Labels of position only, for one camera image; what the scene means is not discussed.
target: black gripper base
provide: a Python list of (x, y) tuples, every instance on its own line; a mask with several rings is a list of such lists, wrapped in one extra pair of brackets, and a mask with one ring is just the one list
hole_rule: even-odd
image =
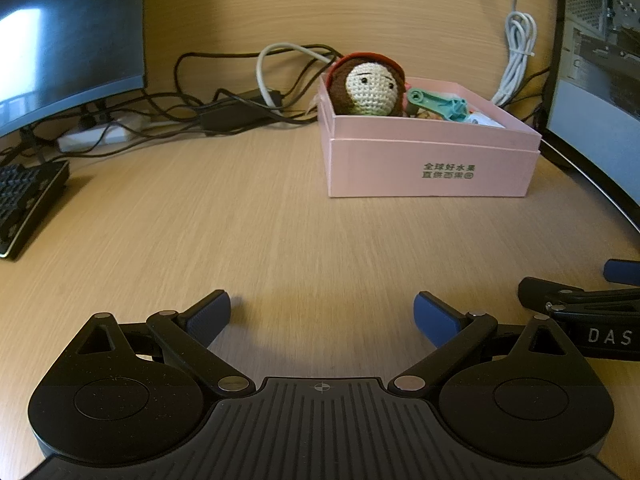
[(221, 400), (186, 443), (135, 465), (93, 468), (52, 456), (28, 480), (615, 480), (595, 458), (529, 468), (462, 446), (430, 405), (377, 379), (269, 378)]

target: cardboard box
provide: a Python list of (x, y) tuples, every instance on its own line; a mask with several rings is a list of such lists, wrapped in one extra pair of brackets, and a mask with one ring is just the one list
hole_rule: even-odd
[(336, 116), (322, 80), (318, 120), (329, 196), (526, 195), (540, 154), (539, 133), (456, 83), (407, 82), (457, 94), (505, 127)]

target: teal plastic part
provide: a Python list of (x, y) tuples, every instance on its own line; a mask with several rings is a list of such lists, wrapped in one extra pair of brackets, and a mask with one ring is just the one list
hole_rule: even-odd
[(420, 108), (441, 115), (446, 121), (462, 122), (469, 116), (466, 99), (446, 98), (432, 94), (419, 88), (411, 88), (407, 92), (407, 108), (409, 115), (416, 115)]

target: monitor screen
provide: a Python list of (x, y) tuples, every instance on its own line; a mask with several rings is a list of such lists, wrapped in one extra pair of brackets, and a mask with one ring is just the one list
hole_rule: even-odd
[(558, 15), (546, 128), (640, 226), (640, 0), (559, 0)]
[(143, 0), (0, 0), (0, 136), (144, 85)]

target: triangular cutout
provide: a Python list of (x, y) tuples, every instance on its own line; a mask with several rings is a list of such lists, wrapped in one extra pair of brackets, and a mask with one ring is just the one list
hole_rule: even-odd
[(564, 350), (560, 348), (556, 338), (543, 326), (538, 327), (529, 350), (538, 354), (564, 355)]
[(97, 326), (89, 334), (84, 344), (80, 347), (79, 354), (97, 354), (99, 352), (110, 352), (113, 345), (109, 339), (109, 334), (102, 326)]

